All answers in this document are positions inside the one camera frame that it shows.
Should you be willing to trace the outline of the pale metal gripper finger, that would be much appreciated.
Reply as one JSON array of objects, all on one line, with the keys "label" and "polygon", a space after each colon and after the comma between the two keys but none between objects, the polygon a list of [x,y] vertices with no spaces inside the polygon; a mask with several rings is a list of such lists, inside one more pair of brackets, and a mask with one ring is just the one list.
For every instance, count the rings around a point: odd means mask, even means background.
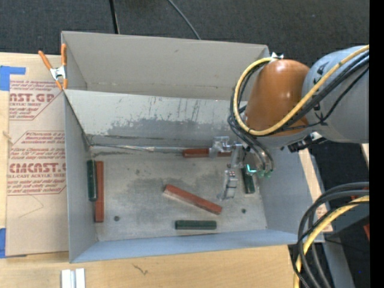
[{"label": "pale metal gripper finger", "polygon": [[223,187],[217,198],[219,200],[233,199],[238,185],[238,177],[234,170],[227,169],[224,172]]},{"label": "pale metal gripper finger", "polygon": [[228,136],[216,136],[209,148],[209,158],[229,157],[234,151]]}]

